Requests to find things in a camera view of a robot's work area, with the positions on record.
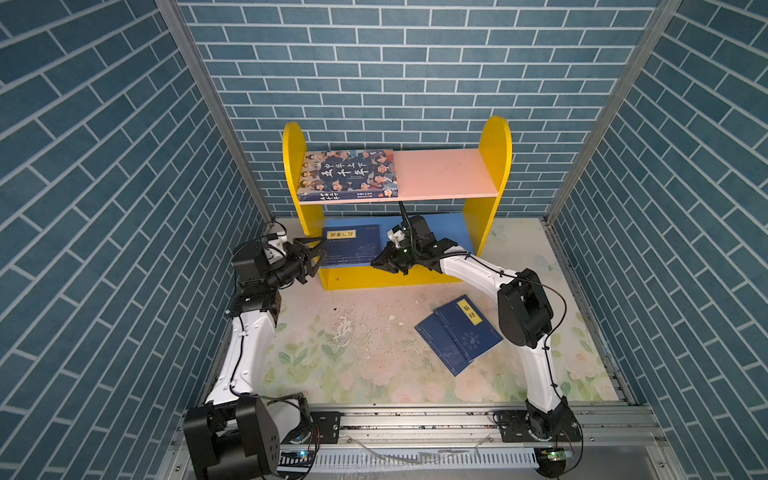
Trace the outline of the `yellow pink blue bookshelf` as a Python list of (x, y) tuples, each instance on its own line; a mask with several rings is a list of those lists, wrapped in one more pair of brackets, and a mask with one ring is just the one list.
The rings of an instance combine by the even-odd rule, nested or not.
[(512, 280), (510, 269), (479, 259), (506, 187), (513, 157), (508, 122), (490, 118), (475, 149), (397, 151), (394, 154), (398, 200), (424, 202), (461, 199), (461, 214), (434, 214), (426, 220), (440, 238), (459, 234), (449, 258), (434, 269), (416, 265), (408, 274), (388, 273), (372, 266), (324, 268), (326, 290), (351, 290), (463, 281), (491, 298)]

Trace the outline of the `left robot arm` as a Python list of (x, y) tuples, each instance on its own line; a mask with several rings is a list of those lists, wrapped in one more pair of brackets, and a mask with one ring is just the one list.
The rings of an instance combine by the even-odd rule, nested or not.
[(301, 445), (299, 464), (312, 468), (321, 438), (306, 397), (270, 397), (260, 390), (281, 292), (317, 274), (327, 256), (324, 244), (320, 237), (289, 240), (266, 234), (235, 248), (231, 265), (236, 287), (226, 312), (230, 343), (211, 391), (183, 422), (196, 478), (276, 475), (284, 443)]

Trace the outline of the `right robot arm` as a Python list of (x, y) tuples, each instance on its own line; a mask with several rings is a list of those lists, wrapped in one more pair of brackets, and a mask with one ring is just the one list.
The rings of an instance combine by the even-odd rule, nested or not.
[(387, 233), (386, 246), (371, 266), (406, 275), (415, 266), (438, 272), (474, 287), (497, 301), (497, 321), (503, 337), (513, 344), (527, 385), (525, 400), (530, 435), (549, 441), (566, 434), (570, 425), (576, 438), (583, 429), (561, 392), (552, 366), (550, 338), (558, 327), (554, 311), (538, 275), (530, 270), (505, 270), (462, 248), (457, 242), (438, 240), (422, 216), (405, 214)]

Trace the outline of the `navy book yellow label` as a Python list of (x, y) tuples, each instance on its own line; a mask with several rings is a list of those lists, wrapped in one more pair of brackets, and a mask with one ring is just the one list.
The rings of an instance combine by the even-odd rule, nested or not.
[(434, 313), (469, 363), (503, 340), (467, 295), (436, 308)]

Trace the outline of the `colourful illustrated history book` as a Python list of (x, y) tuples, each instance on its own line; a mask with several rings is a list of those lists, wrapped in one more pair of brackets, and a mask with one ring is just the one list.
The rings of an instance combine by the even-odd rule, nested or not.
[(396, 198), (399, 194), (392, 150), (307, 152), (297, 196), (301, 202)]

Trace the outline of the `aluminium frame rail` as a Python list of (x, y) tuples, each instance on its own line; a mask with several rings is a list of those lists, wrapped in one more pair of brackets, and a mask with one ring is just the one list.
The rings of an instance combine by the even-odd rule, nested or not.
[(285, 444), (285, 479), (681, 479), (651, 409), (575, 405), (560, 433), (533, 437), (520, 404), (334, 405), (312, 414), (320, 447)]

